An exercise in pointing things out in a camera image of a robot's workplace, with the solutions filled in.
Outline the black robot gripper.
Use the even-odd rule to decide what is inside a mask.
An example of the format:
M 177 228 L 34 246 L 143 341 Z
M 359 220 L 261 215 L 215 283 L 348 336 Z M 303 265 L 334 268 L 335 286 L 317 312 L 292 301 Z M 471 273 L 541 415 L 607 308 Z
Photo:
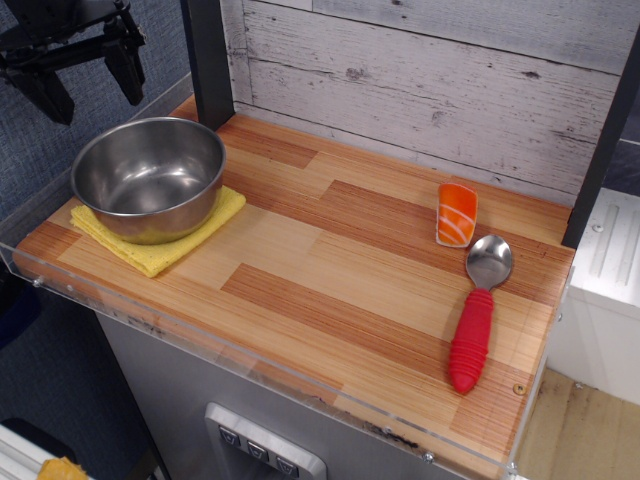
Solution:
M 103 58 L 128 102 L 139 105 L 145 38 L 128 1 L 6 1 L 17 25 L 1 33 L 1 70 L 50 120 L 70 125 L 75 103 L 55 73 Z

